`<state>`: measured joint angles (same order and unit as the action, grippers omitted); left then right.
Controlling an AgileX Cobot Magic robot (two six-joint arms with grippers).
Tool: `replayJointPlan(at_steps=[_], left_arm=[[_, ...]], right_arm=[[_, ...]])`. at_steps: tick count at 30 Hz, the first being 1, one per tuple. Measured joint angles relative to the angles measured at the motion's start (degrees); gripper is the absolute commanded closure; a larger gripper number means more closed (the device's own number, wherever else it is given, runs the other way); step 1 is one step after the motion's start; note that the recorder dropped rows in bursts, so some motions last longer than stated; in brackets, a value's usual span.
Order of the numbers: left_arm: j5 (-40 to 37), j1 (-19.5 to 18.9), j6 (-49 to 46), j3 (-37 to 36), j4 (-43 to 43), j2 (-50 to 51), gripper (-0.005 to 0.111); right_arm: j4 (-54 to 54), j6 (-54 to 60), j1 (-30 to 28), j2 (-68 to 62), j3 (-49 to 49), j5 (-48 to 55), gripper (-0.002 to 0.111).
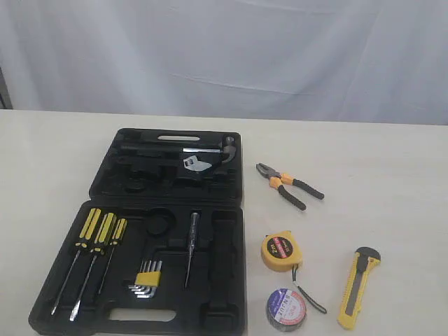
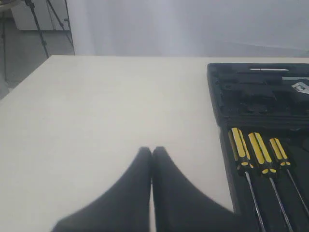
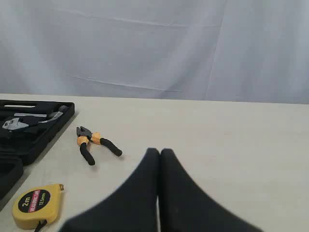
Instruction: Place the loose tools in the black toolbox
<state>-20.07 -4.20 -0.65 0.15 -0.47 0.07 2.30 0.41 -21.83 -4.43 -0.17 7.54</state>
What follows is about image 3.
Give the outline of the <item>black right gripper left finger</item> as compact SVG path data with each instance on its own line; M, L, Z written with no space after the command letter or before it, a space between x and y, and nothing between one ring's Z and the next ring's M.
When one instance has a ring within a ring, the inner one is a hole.
M109 197L67 220L62 232L157 231L159 152L148 148L138 167Z

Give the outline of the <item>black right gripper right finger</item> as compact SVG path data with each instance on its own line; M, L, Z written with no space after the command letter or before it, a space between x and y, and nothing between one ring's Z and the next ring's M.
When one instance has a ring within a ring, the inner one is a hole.
M163 232L259 232L222 207L189 176L174 151L159 157L158 208Z

